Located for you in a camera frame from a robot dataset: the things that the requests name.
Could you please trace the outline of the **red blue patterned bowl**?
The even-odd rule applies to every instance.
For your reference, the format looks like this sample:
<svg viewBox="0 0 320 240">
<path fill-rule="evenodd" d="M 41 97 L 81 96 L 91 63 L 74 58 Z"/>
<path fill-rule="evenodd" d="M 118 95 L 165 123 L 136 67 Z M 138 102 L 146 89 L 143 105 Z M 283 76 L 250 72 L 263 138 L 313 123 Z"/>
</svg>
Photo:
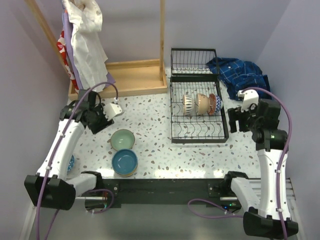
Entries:
<svg viewBox="0 0 320 240">
<path fill-rule="evenodd" d="M 209 109 L 207 111 L 207 113 L 212 116 L 214 114 L 217 114 L 221 108 L 223 107 L 223 101 L 222 99 L 213 93 L 209 94 Z"/>
</svg>

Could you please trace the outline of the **light green bowl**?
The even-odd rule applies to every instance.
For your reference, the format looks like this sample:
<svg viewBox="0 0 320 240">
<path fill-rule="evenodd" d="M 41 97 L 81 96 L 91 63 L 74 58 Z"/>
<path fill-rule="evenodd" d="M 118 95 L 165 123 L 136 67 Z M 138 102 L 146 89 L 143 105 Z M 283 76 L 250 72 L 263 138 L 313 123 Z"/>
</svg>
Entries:
<svg viewBox="0 0 320 240">
<path fill-rule="evenodd" d="M 119 129 L 110 138 L 111 147 L 116 150 L 132 149 L 135 144 L 135 136 L 128 129 Z"/>
</svg>

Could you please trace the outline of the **cream beige bowl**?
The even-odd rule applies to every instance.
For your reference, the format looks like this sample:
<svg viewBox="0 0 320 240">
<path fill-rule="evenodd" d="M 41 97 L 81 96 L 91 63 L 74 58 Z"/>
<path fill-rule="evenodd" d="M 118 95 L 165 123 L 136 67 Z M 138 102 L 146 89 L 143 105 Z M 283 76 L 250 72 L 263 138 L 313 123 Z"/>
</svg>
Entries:
<svg viewBox="0 0 320 240">
<path fill-rule="evenodd" d="M 196 113 L 198 115 L 205 114 L 208 111 L 208 109 L 210 108 L 209 98 L 202 93 L 198 93 L 196 95 L 195 103 L 196 103 Z"/>
</svg>

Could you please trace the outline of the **black wire dish rack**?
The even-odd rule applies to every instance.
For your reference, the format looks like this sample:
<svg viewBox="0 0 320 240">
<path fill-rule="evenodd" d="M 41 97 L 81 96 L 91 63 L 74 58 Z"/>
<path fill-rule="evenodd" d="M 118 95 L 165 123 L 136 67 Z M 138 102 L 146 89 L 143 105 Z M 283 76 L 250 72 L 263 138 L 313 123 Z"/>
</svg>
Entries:
<svg viewBox="0 0 320 240">
<path fill-rule="evenodd" d="M 221 144 L 229 138 L 224 107 L 214 114 L 196 113 L 196 95 L 222 99 L 220 75 L 206 63 L 217 58 L 214 48 L 173 47 L 170 51 L 171 141 L 175 144 Z M 193 111 L 184 114 L 183 95 L 193 98 Z"/>
</svg>

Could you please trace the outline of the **white black striped bowl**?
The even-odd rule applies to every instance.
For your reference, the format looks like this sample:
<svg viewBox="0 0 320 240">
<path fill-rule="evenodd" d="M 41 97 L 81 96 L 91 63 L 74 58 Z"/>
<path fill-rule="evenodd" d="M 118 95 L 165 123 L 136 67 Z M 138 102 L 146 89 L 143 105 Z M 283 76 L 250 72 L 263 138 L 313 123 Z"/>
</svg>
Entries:
<svg viewBox="0 0 320 240">
<path fill-rule="evenodd" d="M 183 103 L 183 113 L 185 115 L 191 114 L 194 109 L 193 98 L 190 95 L 184 94 L 183 99 L 182 99 L 182 103 Z"/>
</svg>

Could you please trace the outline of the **blue triangle patterned bowl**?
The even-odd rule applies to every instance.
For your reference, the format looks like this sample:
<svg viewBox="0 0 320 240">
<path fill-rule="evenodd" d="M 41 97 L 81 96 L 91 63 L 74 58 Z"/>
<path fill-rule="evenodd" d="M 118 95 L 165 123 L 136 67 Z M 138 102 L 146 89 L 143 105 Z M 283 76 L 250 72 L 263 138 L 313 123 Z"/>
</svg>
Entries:
<svg viewBox="0 0 320 240">
<path fill-rule="evenodd" d="M 75 164 L 75 157 L 74 155 L 72 155 L 70 158 L 69 164 L 67 166 L 67 172 L 69 172 L 73 168 L 74 164 Z"/>
</svg>

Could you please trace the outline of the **teal blue bowl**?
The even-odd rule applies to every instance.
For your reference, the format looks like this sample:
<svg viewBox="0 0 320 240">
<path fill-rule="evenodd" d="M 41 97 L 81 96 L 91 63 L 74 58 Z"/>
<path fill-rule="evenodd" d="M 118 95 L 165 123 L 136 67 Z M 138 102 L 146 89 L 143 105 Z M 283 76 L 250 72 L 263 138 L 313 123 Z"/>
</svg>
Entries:
<svg viewBox="0 0 320 240">
<path fill-rule="evenodd" d="M 138 168 L 138 157 L 131 149 L 121 149 L 112 157 L 111 165 L 114 172 L 130 173 L 135 168 Z"/>
</svg>

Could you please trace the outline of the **yellow rimmed bowl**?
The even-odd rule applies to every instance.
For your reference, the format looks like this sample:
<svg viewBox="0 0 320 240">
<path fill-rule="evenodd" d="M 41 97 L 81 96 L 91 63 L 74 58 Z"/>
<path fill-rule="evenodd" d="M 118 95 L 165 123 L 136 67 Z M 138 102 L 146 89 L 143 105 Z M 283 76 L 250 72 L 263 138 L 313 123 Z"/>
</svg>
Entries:
<svg viewBox="0 0 320 240">
<path fill-rule="evenodd" d="M 137 171 L 137 168 L 135 168 L 134 170 L 132 170 L 131 172 L 128 172 L 128 173 L 120 173 L 118 171 L 115 171 L 115 173 L 120 177 L 127 178 L 127 177 L 134 175 L 136 173 L 136 171 Z"/>
</svg>

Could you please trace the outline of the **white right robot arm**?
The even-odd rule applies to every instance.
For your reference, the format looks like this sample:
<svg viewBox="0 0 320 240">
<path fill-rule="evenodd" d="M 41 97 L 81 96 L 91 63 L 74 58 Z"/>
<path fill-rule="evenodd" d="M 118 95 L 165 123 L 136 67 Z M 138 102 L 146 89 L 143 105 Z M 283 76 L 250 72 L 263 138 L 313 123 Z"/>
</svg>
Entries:
<svg viewBox="0 0 320 240">
<path fill-rule="evenodd" d="M 287 204 L 285 145 L 288 134 L 278 129 L 280 112 L 281 105 L 270 99 L 251 103 L 246 110 L 228 109 L 231 132 L 252 133 L 260 164 L 260 195 L 256 195 L 243 172 L 229 171 L 220 184 L 227 196 L 236 196 L 239 200 L 244 211 L 244 232 L 273 240 L 284 240 L 299 231 Z"/>
</svg>

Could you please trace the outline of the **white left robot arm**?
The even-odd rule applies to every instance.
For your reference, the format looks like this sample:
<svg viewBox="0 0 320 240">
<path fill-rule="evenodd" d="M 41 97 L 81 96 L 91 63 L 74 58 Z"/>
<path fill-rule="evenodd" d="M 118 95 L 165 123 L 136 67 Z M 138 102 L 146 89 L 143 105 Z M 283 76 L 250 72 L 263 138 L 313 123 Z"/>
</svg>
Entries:
<svg viewBox="0 0 320 240">
<path fill-rule="evenodd" d="M 67 180 L 68 166 L 75 147 L 85 129 L 97 134 L 114 123 L 123 109 L 113 101 L 104 104 L 97 92 L 85 94 L 71 101 L 60 112 L 58 130 L 41 167 L 34 175 L 27 175 L 25 189 L 37 208 L 69 210 L 76 197 L 85 193 L 99 196 L 104 190 L 102 175 L 97 171 L 83 171 Z"/>
</svg>

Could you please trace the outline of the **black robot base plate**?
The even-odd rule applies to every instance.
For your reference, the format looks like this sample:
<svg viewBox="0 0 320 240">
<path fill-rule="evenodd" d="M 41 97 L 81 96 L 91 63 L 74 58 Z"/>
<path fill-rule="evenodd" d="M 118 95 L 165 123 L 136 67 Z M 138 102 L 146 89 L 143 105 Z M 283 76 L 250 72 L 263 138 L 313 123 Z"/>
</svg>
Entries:
<svg viewBox="0 0 320 240">
<path fill-rule="evenodd" d="M 240 207 L 222 178 L 104 179 L 103 186 L 114 195 L 113 208 L 131 204 L 185 205 L 192 199 L 205 199 L 231 209 Z"/>
</svg>

